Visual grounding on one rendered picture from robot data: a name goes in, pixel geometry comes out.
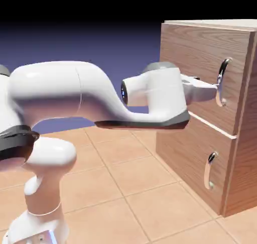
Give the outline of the curved silver gripped handle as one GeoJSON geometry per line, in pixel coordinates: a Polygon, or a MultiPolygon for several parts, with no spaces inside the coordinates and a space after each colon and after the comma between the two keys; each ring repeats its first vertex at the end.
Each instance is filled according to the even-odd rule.
{"type": "Polygon", "coordinates": [[[217,92],[216,92],[216,96],[215,96],[216,104],[217,104],[219,107],[223,107],[223,106],[226,105],[226,99],[223,98],[223,95],[222,95],[222,82],[223,82],[223,77],[224,77],[224,74],[225,74],[227,65],[228,65],[231,61],[232,61],[232,58],[230,58],[230,57],[226,58],[226,59],[221,63],[220,68],[219,68],[219,73],[218,73],[217,83],[216,83],[217,92]]]}

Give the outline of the wood door with gripped handle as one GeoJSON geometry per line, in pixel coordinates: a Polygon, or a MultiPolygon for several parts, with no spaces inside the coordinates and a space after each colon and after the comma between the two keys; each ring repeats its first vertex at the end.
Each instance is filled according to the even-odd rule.
{"type": "Polygon", "coordinates": [[[230,135],[237,133],[242,91],[256,30],[162,24],[160,61],[170,61],[181,73],[215,84],[222,62],[230,58],[224,72],[223,107],[215,100],[192,103],[189,111],[230,135]]]}

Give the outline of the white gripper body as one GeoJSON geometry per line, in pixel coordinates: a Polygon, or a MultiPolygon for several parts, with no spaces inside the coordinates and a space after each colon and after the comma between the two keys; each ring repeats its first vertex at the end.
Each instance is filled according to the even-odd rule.
{"type": "Polygon", "coordinates": [[[213,100],[216,96],[216,93],[216,85],[202,82],[200,80],[185,82],[185,98],[187,104],[213,100]]]}

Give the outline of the light wood cabinet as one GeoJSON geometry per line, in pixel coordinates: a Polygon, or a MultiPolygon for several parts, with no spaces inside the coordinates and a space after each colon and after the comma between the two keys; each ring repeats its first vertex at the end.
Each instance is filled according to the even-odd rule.
{"type": "Polygon", "coordinates": [[[224,29],[255,29],[244,91],[237,139],[230,153],[222,216],[257,206],[257,20],[166,21],[163,24],[224,29]]]}

